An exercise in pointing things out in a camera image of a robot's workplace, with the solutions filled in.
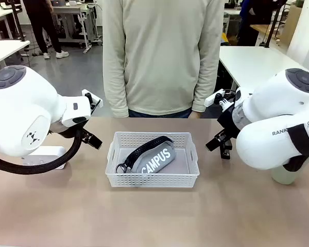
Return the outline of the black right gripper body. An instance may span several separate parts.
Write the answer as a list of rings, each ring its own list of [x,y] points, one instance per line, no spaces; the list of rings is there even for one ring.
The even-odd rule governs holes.
[[[232,112],[234,110],[234,106],[230,106],[217,119],[218,123],[223,127],[222,134],[224,136],[224,140],[230,140],[232,138],[237,138],[240,129],[235,125]]]

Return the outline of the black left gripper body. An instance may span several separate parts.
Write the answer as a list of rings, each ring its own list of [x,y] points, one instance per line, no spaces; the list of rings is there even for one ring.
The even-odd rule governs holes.
[[[88,122],[88,120],[81,123],[77,123],[71,127],[64,126],[60,121],[54,122],[50,125],[50,133],[58,133],[64,138],[74,138],[76,132],[79,130],[81,138],[84,137],[83,127]]]

